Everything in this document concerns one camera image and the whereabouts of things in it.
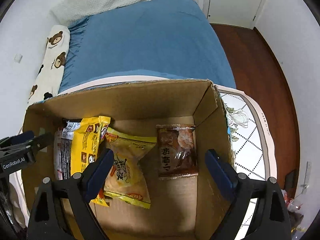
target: brown floor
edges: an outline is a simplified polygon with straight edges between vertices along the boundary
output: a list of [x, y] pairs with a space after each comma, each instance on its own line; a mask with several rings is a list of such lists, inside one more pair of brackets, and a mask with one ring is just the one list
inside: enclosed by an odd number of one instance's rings
[[227, 55], [237, 89], [252, 97], [266, 115], [275, 144], [278, 182], [283, 188], [286, 174], [299, 169], [300, 145], [291, 93], [279, 63], [257, 29], [212, 27]]

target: metal bolt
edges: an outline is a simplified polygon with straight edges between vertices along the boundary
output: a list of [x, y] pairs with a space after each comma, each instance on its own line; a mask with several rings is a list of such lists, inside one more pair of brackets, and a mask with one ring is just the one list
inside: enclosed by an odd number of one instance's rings
[[269, 180], [270, 180], [271, 183], [276, 183], [277, 182], [276, 178], [274, 178], [274, 177], [270, 177]]
[[72, 177], [73, 177], [74, 179], [79, 179], [79, 178], [81, 178], [81, 176], [82, 176], [81, 172], [77, 172], [77, 173], [73, 174]]
[[45, 177], [45, 178], [42, 180], [42, 182], [45, 183], [45, 184], [48, 183], [49, 181], [50, 181], [50, 178], [49, 178], [49, 177]]
[[244, 173], [239, 173], [238, 174], [239, 179], [245, 179], [247, 177], [247, 175], [245, 175]]

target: door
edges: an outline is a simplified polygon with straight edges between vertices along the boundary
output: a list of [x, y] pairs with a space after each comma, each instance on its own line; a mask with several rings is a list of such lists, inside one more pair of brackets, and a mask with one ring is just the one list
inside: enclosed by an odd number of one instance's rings
[[261, 0], [210, 0], [208, 20], [210, 23], [253, 28]]

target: blue blanket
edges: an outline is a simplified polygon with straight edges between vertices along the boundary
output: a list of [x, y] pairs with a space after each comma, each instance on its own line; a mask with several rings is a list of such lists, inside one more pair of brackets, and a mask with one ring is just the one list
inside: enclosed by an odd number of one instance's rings
[[60, 92], [99, 78], [210, 79], [235, 88], [217, 35], [193, 0], [152, 0], [72, 23]]

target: plastic bag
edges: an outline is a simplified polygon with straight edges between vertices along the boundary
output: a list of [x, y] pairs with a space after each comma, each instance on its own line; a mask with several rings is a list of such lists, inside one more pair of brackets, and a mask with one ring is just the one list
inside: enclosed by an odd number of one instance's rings
[[160, 178], [198, 175], [193, 125], [157, 125]]
[[[68, 122], [62, 139], [71, 141], [70, 174], [83, 172], [89, 163], [98, 158], [99, 144], [103, 141], [111, 118], [107, 116], [84, 118], [81, 122]], [[91, 202], [109, 206], [102, 192]]]
[[150, 208], [146, 180], [138, 161], [156, 145], [156, 137], [131, 136], [110, 127], [105, 137], [114, 152], [114, 165], [106, 178], [104, 194]]

